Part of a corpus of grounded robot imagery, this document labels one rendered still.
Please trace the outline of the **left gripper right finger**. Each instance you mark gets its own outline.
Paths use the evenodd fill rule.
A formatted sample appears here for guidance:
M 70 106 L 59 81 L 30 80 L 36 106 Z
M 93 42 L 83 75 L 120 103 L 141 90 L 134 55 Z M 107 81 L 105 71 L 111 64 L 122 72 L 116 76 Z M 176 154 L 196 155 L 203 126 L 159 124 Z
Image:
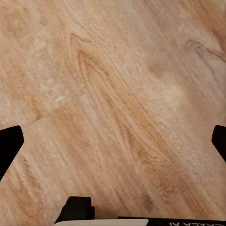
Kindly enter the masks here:
M 212 143 L 226 162 L 226 127 L 220 125 L 215 126 Z

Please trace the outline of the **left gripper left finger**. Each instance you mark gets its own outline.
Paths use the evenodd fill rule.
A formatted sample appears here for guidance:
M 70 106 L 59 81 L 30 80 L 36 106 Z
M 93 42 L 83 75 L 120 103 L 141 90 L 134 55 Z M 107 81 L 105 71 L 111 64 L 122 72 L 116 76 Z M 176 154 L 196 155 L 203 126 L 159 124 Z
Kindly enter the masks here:
M 24 144 L 19 125 L 0 131 L 0 181 Z

